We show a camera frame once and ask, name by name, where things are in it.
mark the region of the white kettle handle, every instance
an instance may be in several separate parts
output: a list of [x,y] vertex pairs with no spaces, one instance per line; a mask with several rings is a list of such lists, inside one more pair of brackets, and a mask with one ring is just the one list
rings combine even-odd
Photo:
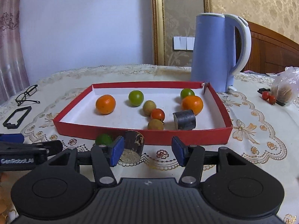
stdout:
[[248,23],[245,19],[233,15],[225,14],[225,18],[230,18],[230,22],[240,31],[242,40],[242,49],[240,58],[236,65],[231,69],[230,74],[237,75],[247,64],[251,52],[251,33]]

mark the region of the red tomato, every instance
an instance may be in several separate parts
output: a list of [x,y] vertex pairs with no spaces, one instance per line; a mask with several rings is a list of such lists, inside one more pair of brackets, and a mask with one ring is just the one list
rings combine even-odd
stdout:
[[263,100],[268,100],[269,97],[270,97],[270,93],[268,91],[263,91],[262,93]]
[[271,96],[269,97],[269,103],[270,103],[271,105],[274,105],[274,104],[276,103],[276,97],[273,96],[273,95],[271,95]]
[[165,113],[162,109],[153,109],[150,117],[152,119],[158,119],[163,121],[165,119]]

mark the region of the blue gripper pad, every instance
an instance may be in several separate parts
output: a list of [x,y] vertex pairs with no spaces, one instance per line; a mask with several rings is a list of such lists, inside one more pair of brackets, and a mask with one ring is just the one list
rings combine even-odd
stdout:
[[111,157],[110,157],[110,167],[117,165],[123,151],[125,149],[125,139],[122,136],[118,136],[111,145]]
[[188,147],[177,136],[171,139],[171,150],[178,164],[181,167],[185,167],[187,164]]
[[0,141],[22,144],[24,136],[22,134],[0,134]]

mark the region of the black eyeglasses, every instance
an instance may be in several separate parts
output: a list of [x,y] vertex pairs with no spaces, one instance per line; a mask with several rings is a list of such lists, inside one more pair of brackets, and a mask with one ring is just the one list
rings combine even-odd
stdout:
[[23,102],[26,102],[26,101],[30,101],[30,102],[40,104],[40,101],[26,100],[26,96],[31,96],[34,93],[36,93],[36,91],[37,91],[36,88],[37,88],[37,84],[29,87],[24,93],[21,93],[19,96],[17,96],[17,98],[16,98],[17,105],[20,106]]

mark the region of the bread in plastic bag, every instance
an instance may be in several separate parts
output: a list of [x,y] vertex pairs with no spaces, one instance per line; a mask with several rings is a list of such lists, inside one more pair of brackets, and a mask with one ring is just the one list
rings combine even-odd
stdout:
[[271,94],[285,105],[290,105],[299,93],[299,67],[289,67],[271,85]]

